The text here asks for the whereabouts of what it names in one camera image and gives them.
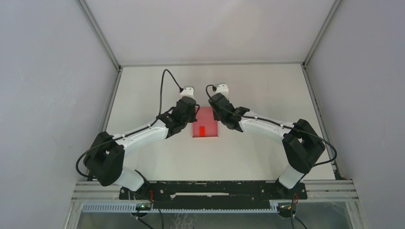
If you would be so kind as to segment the pink cardboard box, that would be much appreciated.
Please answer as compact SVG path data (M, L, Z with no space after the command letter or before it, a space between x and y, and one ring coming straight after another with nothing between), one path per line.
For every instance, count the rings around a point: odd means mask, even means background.
M196 122L192 124L192 136L199 138L200 126L205 127L205 137L218 137L218 122L214 119L213 109L210 106L201 107L196 114Z

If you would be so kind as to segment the small orange block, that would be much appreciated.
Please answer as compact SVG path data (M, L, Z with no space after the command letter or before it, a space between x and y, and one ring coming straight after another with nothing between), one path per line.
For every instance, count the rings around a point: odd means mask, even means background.
M199 128L199 136L200 137L205 137L206 136L206 131L204 126L200 126Z

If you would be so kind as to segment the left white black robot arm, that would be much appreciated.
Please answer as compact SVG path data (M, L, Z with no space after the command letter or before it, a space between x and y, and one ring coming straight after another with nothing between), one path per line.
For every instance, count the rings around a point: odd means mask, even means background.
M174 107L156 119L129 133L99 133L89 150L83 153L84 166L101 186L116 184L125 187L138 199L149 194L147 180L136 170L124 167L124 159L136 150L180 133L195 122L198 105L194 98L183 96Z

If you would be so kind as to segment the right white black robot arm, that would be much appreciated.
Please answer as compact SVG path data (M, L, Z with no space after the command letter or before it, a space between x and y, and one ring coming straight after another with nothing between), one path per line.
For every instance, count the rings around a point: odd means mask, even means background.
M266 136L283 146L288 165L277 179L276 192L281 198L294 194L295 185L311 171L325 151L323 139L304 119L285 123L257 116L248 108L234 107L222 93L209 96L208 102L215 120L228 129Z

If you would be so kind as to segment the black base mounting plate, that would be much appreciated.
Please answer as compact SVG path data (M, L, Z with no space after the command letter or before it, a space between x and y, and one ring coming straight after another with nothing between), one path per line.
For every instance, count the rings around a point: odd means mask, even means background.
M306 200L298 183L288 189L276 181L150 181L137 191L122 187L120 200L146 200L161 210L250 210L270 208L271 201Z

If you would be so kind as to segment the aluminium front frame rail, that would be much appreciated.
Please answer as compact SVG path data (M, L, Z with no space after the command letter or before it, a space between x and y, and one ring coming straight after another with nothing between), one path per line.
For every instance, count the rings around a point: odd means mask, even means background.
M358 202L350 180L305 180L287 190L274 181L151 181L137 191L152 200L177 197L249 197L252 201L287 201L293 196L302 202Z

